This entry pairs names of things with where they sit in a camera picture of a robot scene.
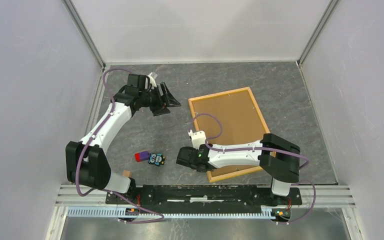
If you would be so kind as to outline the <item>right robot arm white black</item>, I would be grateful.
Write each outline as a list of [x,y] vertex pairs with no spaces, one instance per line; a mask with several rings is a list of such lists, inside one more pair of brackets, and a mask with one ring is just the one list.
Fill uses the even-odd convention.
[[282,204],[289,198],[290,188],[300,179],[301,148],[273,133],[261,140],[243,144],[220,145],[205,142],[198,148],[180,148],[176,164],[197,172],[208,172],[228,166],[261,167],[271,177],[269,199]]

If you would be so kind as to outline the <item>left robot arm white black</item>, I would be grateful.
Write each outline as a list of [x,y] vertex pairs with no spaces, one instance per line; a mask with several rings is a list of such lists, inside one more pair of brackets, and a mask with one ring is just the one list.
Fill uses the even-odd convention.
[[118,192],[125,204],[133,203],[137,190],[132,179],[111,170],[106,153],[117,133],[140,108],[149,108],[154,116],[170,113],[170,107],[181,103],[166,84],[155,82],[155,73],[129,73],[126,85],[112,95],[110,104],[97,124],[79,141],[70,141],[65,148],[67,180],[77,187]]

